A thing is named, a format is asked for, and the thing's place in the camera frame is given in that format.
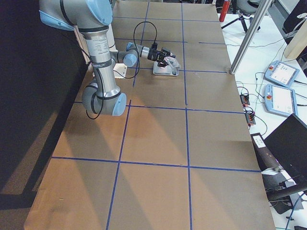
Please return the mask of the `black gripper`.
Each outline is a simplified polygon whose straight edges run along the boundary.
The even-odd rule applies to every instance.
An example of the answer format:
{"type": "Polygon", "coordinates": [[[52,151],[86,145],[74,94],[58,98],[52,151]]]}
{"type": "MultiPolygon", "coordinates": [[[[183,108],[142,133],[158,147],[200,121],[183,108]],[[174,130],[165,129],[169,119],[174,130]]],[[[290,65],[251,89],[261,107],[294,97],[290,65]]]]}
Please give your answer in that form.
{"type": "Polygon", "coordinates": [[[152,61],[157,61],[158,67],[165,68],[167,66],[167,62],[164,60],[165,57],[175,58],[176,55],[173,54],[171,50],[165,47],[162,47],[160,51],[154,48],[150,48],[147,59],[152,61]]]}

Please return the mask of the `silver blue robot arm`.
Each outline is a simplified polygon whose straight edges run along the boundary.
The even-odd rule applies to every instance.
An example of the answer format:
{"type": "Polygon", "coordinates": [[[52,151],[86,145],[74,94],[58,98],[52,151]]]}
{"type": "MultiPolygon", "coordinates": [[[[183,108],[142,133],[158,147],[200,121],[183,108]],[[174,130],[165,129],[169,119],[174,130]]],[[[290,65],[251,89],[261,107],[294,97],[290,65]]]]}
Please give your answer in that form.
{"type": "Polygon", "coordinates": [[[166,48],[157,50],[156,42],[151,47],[129,42],[125,51],[110,51],[107,32],[113,13],[108,0],[41,0],[39,13],[42,23],[66,31],[77,27],[85,38],[87,55],[94,69],[94,79],[82,94],[82,104],[89,113],[123,114],[127,97],[115,81],[117,63],[133,67],[140,58],[146,58],[154,62],[154,74],[178,75],[180,64],[176,56],[166,48]]]}

